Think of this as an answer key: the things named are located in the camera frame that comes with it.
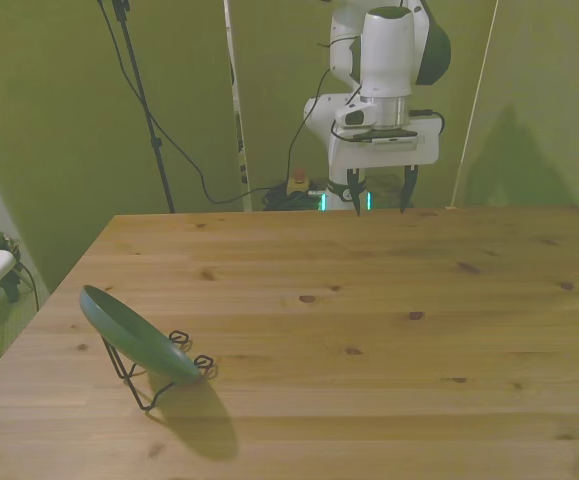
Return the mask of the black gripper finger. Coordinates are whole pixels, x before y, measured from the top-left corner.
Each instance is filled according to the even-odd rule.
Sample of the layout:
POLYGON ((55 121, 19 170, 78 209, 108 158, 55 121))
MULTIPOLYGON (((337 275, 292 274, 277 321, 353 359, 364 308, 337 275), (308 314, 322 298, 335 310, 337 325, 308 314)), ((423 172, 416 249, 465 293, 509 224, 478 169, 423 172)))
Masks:
POLYGON ((360 195, 365 190, 365 181, 361 179, 361 172, 359 169, 347 170, 347 185, 356 214, 360 215, 361 213, 360 195))
POLYGON ((400 212, 404 213, 409 207, 419 173, 418 165, 404 167, 404 183, 400 194, 400 212))

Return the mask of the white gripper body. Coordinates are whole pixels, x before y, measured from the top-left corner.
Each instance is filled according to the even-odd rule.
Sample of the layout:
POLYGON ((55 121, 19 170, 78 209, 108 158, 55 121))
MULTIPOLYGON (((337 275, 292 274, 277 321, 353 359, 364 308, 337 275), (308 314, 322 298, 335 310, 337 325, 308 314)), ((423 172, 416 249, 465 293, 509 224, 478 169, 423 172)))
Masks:
POLYGON ((432 165, 439 159, 440 117, 413 117, 405 126, 413 137, 371 139, 348 142, 331 136, 329 166, 342 169, 368 169, 397 166, 432 165))

